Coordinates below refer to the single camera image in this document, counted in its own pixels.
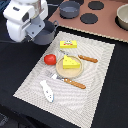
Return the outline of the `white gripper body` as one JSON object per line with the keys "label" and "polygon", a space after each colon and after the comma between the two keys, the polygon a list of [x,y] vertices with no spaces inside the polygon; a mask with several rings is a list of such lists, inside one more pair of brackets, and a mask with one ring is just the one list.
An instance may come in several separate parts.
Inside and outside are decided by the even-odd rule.
{"label": "white gripper body", "polygon": [[21,42],[26,36],[36,37],[45,27],[48,5],[46,1],[11,1],[3,15],[10,38]]}

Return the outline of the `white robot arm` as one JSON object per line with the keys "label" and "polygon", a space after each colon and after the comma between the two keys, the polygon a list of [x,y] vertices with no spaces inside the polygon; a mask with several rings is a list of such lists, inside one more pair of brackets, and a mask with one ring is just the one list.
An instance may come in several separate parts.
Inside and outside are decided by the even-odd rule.
{"label": "white robot arm", "polygon": [[36,37],[45,27],[48,16],[46,0],[11,0],[3,12],[10,38],[21,42],[26,36]]}

